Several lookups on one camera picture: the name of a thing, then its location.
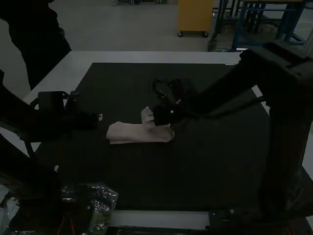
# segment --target black mat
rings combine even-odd
[[[218,121],[191,121],[171,143],[109,145],[108,126],[140,123],[157,102],[154,78],[193,78],[199,89],[231,66],[197,64],[92,64],[77,88],[81,108],[103,113],[94,132],[42,143],[42,164],[59,165],[64,181],[106,183],[119,193],[118,210],[206,211],[255,206],[265,170],[268,116],[260,105]],[[224,108],[254,98],[248,91]]]

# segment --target black clothing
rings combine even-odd
[[[51,1],[0,0],[0,18],[22,54],[31,90],[71,51]]]

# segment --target metal frame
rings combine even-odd
[[[285,9],[265,9],[266,4],[287,4],[287,7]],[[295,35],[293,31],[302,14],[305,4],[306,1],[292,3],[268,1],[262,2],[262,4],[256,3],[255,1],[244,1],[243,6],[241,8],[239,22],[233,39],[231,51],[235,51],[236,48],[240,46],[261,46],[265,44],[251,40],[245,32],[242,32],[242,27],[244,23],[246,23],[248,25],[247,32],[251,32],[253,30],[253,33],[257,33],[260,27],[260,23],[263,22],[264,19],[278,27],[276,39],[281,39],[283,33],[285,33],[286,34],[284,38],[285,42],[289,42],[291,45],[304,45],[305,41],[299,36]],[[265,11],[283,11],[284,15],[281,20],[270,19],[263,16],[263,12]],[[243,35],[247,38],[248,42],[239,42],[239,37],[241,33],[243,33]]]

